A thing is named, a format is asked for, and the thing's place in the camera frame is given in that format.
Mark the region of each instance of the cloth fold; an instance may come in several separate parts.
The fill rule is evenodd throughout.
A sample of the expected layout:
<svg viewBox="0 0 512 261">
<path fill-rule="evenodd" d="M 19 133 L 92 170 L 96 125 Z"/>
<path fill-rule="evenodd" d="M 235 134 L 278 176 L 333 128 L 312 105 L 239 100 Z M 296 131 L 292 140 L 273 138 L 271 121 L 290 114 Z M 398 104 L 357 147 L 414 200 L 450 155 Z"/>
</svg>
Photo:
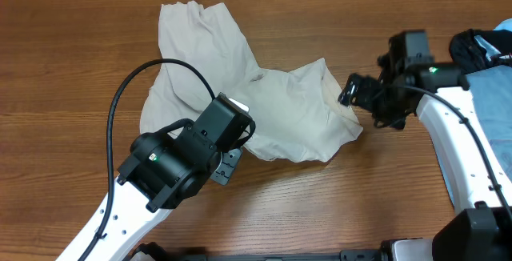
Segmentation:
<svg viewBox="0 0 512 261">
<path fill-rule="evenodd" d="M 260 68 L 223 3 L 162 6 L 158 45 L 163 58 L 194 66 L 215 94 L 250 108 L 257 129 L 245 147 L 260 159 L 325 162 L 362 131 L 354 112 L 336 102 L 342 89 L 323 58 L 288 73 Z M 195 120 L 210 101 L 192 72 L 163 64 L 142 109 L 140 131 Z"/>
</svg>

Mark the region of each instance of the blue fabric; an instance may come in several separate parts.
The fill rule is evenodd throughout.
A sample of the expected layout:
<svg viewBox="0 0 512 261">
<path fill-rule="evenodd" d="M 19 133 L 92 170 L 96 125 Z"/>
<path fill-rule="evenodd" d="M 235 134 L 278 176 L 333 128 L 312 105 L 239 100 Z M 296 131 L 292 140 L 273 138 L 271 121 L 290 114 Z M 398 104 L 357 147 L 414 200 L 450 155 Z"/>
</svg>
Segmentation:
<svg viewBox="0 0 512 261">
<path fill-rule="evenodd" d="M 512 31 L 512 18 L 503 21 L 495 30 Z M 512 180 L 512 68 L 497 66 L 466 77 L 471 85 L 478 121 L 499 164 Z M 439 156 L 438 161 L 453 203 L 453 191 Z"/>
</svg>

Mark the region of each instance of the wood grain surface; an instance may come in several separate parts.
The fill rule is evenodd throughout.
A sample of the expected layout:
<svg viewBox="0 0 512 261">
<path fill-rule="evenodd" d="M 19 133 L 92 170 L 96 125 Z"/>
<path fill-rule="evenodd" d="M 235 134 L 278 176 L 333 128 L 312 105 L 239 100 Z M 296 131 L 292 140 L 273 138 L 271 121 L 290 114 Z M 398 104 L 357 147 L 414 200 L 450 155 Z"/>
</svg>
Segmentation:
<svg viewBox="0 0 512 261">
<path fill-rule="evenodd" d="M 52 260 L 106 193 L 106 114 L 120 82 L 159 58 L 163 3 L 189 0 L 0 0 L 0 260 Z M 326 58 L 342 85 L 377 76 L 387 39 L 427 29 L 438 61 L 451 37 L 510 18 L 510 0 L 197 0 L 225 2 L 258 64 L 293 70 Z M 123 94 L 114 162 L 127 156 L 158 67 Z M 336 252 L 433 237 L 453 217 L 426 130 L 365 130 L 328 163 L 263 162 L 246 153 L 227 187 L 208 182 L 144 238 L 169 251 Z"/>
</svg>

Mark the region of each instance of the white cloth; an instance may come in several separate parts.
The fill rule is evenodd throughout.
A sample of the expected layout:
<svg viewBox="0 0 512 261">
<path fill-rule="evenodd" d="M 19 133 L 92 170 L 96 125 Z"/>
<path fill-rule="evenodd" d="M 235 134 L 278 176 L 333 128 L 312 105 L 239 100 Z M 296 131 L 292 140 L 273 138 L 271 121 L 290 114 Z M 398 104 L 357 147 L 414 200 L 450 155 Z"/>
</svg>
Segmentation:
<svg viewBox="0 0 512 261">
<path fill-rule="evenodd" d="M 194 66 L 215 94 L 246 104 L 256 131 L 245 147 L 260 159 L 329 160 L 362 131 L 341 106 L 341 88 L 323 58 L 290 73 L 262 69 L 223 3 L 164 5 L 158 24 L 163 58 Z M 153 132 L 180 118 L 195 120 L 211 102 L 186 68 L 163 64 L 142 110 L 140 131 Z"/>
</svg>

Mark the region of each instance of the wooden tabletop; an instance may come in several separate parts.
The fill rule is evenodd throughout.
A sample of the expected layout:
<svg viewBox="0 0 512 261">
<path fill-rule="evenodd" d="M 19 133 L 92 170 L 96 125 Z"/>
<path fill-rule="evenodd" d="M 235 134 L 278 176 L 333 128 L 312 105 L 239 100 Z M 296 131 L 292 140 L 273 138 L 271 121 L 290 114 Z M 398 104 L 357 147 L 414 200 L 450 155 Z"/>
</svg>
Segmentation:
<svg viewBox="0 0 512 261">
<path fill-rule="evenodd" d="M 106 193 L 106 114 L 120 82 L 159 58 L 161 4 L 189 0 L 0 0 L 0 260 L 53 260 Z M 401 30 L 426 29 L 438 61 L 451 37 L 493 29 L 510 0 L 196 0 L 224 2 L 258 64 L 293 70 L 318 58 L 342 85 L 378 76 Z M 123 94 L 114 162 L 128 155 L 158 66 Z M 143 242 L 212 254 L 337 252 L 384 239 L 433 237 L 454 210 L 432 143 L 364 131 L 328 163 L 264 162 L 247 153 L 230 184 L 208 182 Z"/>
</svg>

